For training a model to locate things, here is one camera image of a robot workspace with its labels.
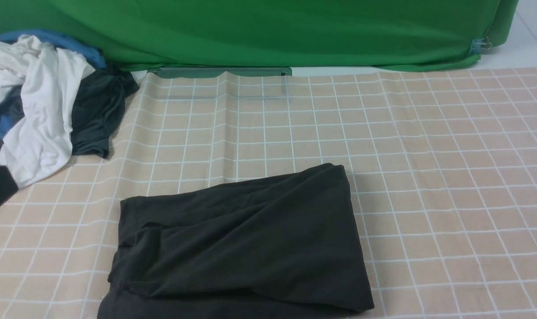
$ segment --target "black folded shirt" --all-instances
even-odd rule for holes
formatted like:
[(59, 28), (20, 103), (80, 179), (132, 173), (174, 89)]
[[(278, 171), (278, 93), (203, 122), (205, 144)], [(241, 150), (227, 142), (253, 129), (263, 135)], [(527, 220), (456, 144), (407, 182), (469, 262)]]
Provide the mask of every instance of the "black folded shirt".
[(352, 315), (373, 299), (343, 166), (121, 202), (99, 319)]

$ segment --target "white tile floor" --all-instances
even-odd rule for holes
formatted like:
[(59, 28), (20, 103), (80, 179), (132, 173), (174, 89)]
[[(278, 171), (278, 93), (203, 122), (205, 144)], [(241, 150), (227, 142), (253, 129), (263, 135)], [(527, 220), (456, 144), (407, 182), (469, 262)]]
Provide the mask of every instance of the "white tile floor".
[[(483, 55), (473, 69), (537, 66), (537, 0), (520, 0), (507, 42)], [(373, 67), (293, 67), (295, 76), (366, 74)]]

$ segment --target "green cloth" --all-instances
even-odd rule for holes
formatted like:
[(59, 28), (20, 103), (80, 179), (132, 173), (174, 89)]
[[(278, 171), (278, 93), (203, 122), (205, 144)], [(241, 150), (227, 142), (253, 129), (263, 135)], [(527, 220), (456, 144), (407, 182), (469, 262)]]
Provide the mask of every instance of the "green cloth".
[(0, 34), (46, 28), (129, 70), (157, 66), (466, 67), (506, 40), (518, 0), (0, 0)]

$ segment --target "grid pattern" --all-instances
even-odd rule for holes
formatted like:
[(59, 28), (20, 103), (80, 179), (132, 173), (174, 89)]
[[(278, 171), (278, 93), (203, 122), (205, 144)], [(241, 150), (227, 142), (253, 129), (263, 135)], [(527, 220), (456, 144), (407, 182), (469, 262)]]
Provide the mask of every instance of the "grid pattern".
[(537, 68), (147, 76), (110, 161), (0, 209), (0, 318), (95, 318), (119, 201), (344, 165), (376, 308), (537, 318)]

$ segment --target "white cloth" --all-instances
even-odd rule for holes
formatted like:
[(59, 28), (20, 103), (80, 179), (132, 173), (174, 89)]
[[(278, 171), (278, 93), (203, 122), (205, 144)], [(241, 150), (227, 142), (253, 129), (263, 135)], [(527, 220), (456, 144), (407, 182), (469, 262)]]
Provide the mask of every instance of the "white cloth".
[(0, 70), (24, 75), (21, 119), (3, 138), (0, 165), (19, 188), (47, 178), (72, 155), (72, 107), (80, 81), (95, 69), (79, 53), (54, 49), (35, 36), (0, 42)]

